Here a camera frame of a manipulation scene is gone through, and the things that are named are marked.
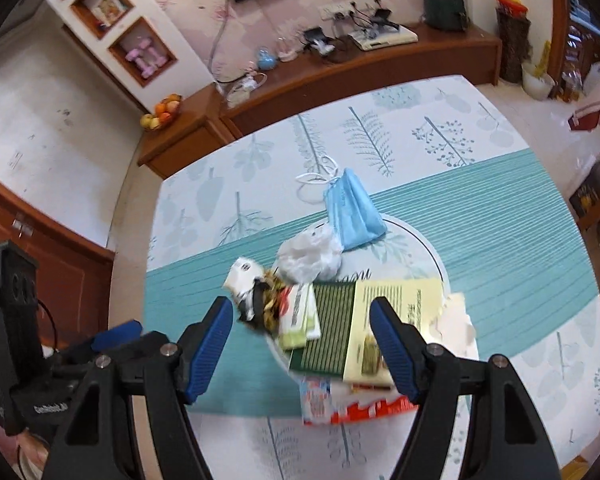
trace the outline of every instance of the face mask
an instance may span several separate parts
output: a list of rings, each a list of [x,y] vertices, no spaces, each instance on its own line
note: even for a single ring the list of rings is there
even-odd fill
[[[345,251],[372,242],[387,231],[384,220],[369,198],[358,176],[345,168],[342,176],[337,176],[338,167],[330,157],[330,168],[323,168],[327,177],[317,173],[307,173],[297,177],[304,184],[328,184],[324,192],[329,224],[340,239]]]

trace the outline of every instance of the white router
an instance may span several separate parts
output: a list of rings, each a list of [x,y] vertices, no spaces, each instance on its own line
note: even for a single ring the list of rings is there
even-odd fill
[[[375,50],[386,46],[401,45],[407,43],[416,43],[418,35],[406,27],[400,25],[400,30],[393,27],[383,27],[383,30],[375,38],[370,38],[368,29],[359,29],[350,32],[349,35],[360,47],[360,50]]]

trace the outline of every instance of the blue gripper pad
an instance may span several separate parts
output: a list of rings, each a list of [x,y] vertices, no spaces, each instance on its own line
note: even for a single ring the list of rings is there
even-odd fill
[[[420,390],[415,382],[416,370],[413,360],[398,335],[398,330],[402,327],[400,318],[385,298],[375,298],[369,309],[369,321],[382,357],[394,379],[395,387],[416,404],[420,397]]]
[[[186,358],[187,345],[183,348],[183,365],[188,365],[188,374],[187,370],[183,370],[186,386],[180,390],[187,404],[193,404],[199,395],[206,392],[233,322],[234,312],[231,301],[224,296],[219,296],[204,319],[200,323],[189,326],[196,333],[191,338],[194,341],[193,348],[189,346],[189,349],[193,350],[190,363],[187,363]],[[181,339],[186,337],[189,327]]]
[[[126,323],[120,324],[107,330],[100,332],[93,337],[91,349],[96,354],[102,353],[109,348],[120,346],[124,343],[138,339],[142,333],[142,325],[139,321],[132,319]]]

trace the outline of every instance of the white tablecloth with leaf print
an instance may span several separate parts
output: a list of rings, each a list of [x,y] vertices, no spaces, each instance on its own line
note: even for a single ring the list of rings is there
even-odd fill
[[[352,168],[375,194],[527,149],[506,118],[461,76],[403,84],[310,110],[234,142],[164,182],[148,276],[323,211],[323,189],[298,186],[294,178],[319,173],[324,155]],[[593,294],[577,316],[512,359],[561,465],[600,429],[599,299]],[[270,416],[192,413],[190,418],[217,479],[378,480],[391,475],[413,414],[321,428]],[[457,419],[445,479],[459,472],[468,424],[463,400]]]

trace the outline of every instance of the framed picture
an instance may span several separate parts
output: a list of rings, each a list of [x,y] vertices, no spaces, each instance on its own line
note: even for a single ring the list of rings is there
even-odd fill
[[[104,25],[111,27],[125,13],[126,7],[120,0],[99,0],[92,8],[91,12]]]

